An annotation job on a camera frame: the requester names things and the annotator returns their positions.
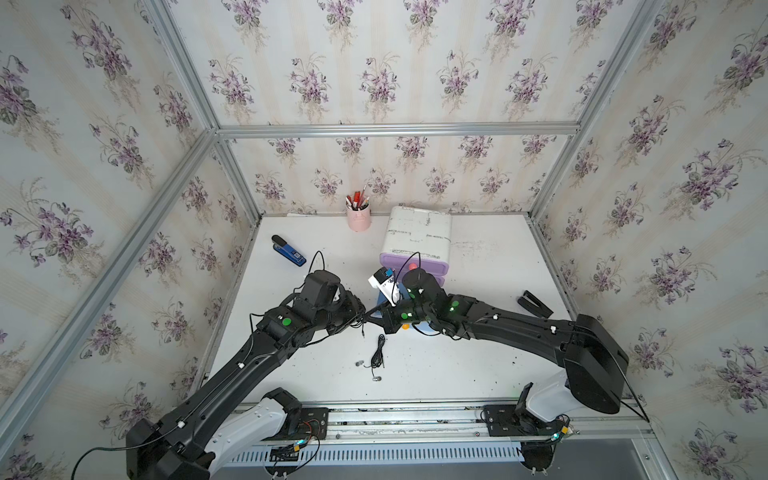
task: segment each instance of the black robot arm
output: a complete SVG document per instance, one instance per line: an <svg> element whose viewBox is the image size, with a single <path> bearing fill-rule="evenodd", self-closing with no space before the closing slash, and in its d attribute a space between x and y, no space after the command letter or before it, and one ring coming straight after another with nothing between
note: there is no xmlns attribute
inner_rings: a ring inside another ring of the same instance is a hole
<svg viewBox="0 0 768 480"><path fill-rule="evenodd" d="M367 321L395 333L403 323L426 322L452 338L485 339L534 353L568 374L571 394L603 413L621 407L627 354L593 317L575 322L550 320L501 310L465 295L448 295L435 277L417 268L402 278L409 298L384 306L382 318Z"/></svg>
<svg viewBox="0 0 768 480"><path fill-rule="evenodd" d="M142 419L131 428L125 439L127 447L135 447L126 451L128 478L207 480L214 456L204 449L253 388L317 330L338 333L364 311L339 277L312 272L301 292L264 314L243 347L200 390L156 423Z"/></svg>

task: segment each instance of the pink pen holder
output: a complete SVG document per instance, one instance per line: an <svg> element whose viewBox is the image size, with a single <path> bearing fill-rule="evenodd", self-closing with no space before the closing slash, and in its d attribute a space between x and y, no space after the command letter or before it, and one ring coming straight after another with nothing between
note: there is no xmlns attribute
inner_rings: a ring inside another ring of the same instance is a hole
<svg viewBox="0 0 768 480"><path fill-rule="evenodd" d="M371 207L365 210L352 210L346 208L346 222L353 232L364 232L371 226Z"/></svg>

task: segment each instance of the cable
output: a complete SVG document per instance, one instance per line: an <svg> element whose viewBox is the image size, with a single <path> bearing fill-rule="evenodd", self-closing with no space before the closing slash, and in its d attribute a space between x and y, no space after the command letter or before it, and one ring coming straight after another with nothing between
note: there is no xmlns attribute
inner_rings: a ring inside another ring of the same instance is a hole
<svg viewBox="0 0 768 480"><path fill-rule="evenodd" d="M424 333L424 332L422 332L421 330L419 330L419 328L416 326L416 324L415 324L415 323L412 323L412 324L411 324L411 326L412 326L412 327L413 327L413 328L414 328L414 329L415 329L417 332L421 333L423 336L437 336L437 335L442 335L442 333L440 333L440 332L437 332L437 333L436 333L436 334L434 334L434 335L429 335L428 333Z"/></svg>
<svg viewBox="0 0 768 480"><path fill-rule="evenodd" d="M76 463L74 464L74 468L72 469L72 475L70 475L70 477L69 477L69 478L70 478L70 480L74 480L74 474L75 474L75 472L78 470L78 466L80 465L80 462L82 462L82 461L83 461L83 458L85 458L85 456L86 456L87 454L91 453L91 452L95 452L95 451L97 451L97 450L101 450L101 451L103 451L103 452L123 452L123 451L125 451L125 450L140 449L141 447L145 447L145 446L147 446L147 445L150 445L151 443L155 443L156 441L158 441L158 440L161 440L163 437L165 437L166 435L170 434L172 431L174 431L174 430L175 430L175 429L177 429L177 428L179 428L179 426L178 426L178 425L176 425L176 426L175 426L175 427L173 427L172 429L168 430L168 431L167 431L167 432L165 432L163 435L160 435L160 436L159 436L159 437L157 437L155 440L150 440L149 442L145 442L145 443L142 443L142 444L140 444L140 445L134 445L134 446L132 446L132 447L94 447L94 448L92 448L92 449L88 450L88 451L87 451L86 453L84 453L83 455L80 455L80 458L78 458L78 460L77 460L77 461L76 461Z"/></svg>
<svg viewBox="0 0 768 480"><path fill-rule="evenodd" d="M371 376L375 379L376 376L373 375L373 369L378 369L380 366L384 365L384 344L386 343L386 337L383 333L379 334L379 341L378 341L378 347L376 348L376 351L373 353L373 356L371 356L371 364L368 366L363 365L364 368L370 368L371 369Z"/></svg>
<svg viewBox="0 0 768 480"><path fill-rule="evenodd" d="M422 253L421 252L413 252L411 253L411 256L406 258L406 261L402 263L402 266L400 267L400 270L398 270L397 275L395 275L395 281L392 282L392 295L390 295L390 298L395 298L395 287L397 286L397 279L400 277L400 273L402 273L402 269L405 268L406 263L408 263L409 260L413 258L414 255L419 255L419 268L422 267Z"/></svg>

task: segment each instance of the plastic storage box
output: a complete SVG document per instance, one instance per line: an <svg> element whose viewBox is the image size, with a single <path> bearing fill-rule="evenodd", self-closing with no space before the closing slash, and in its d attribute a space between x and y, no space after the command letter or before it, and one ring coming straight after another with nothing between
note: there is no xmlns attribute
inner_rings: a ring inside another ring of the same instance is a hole
<svg viewBox="0 0 768 480"><path fill-rule="evenodd" d="M451 215L412 207L393 207L384 245L379 255L382 266L398 272L408 257L420 252L421 267L435 276L440 285L448 273L451 253ZM419 266L414 256L403 271Z"/></svg>

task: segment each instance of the white tabletop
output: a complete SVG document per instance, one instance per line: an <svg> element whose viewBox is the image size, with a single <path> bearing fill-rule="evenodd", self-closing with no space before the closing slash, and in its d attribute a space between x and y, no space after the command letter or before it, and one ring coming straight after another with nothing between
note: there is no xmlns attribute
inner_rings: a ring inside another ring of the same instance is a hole
<svg viewBox="0 0 768 480"><path fill-rule="evenodd" d="M367 279L379 269L388 217L373 217L371 227L352 232L346 217L264 218L248 260L211 370L213 375L250 335L249 313L264 313L277 306L301 285L316 250L322 250L326 269L335 273L347 290L366 308L376 304L378 290ZM297 267L272 248L272 235L280 235L307 258ZM568 313L547 266L522 215L456 215L453 217L450 271L445 290L474 296L498 308L526 313L516 302L530 290L554 310L553 319ZM314 268L322 266L319 260ZM299 349L269 374L246 398L258 402L272 389L283 387L304 402L379 400L469 400L519 395L526 383L558 371L547 360L486 340L453 341L447 336L428 338L414 329L388 335L384 368L376 369L381 382L373 382L369 364L382 330L366 324L315 346ZM323 338L319 331L314 339Z"/></svg>

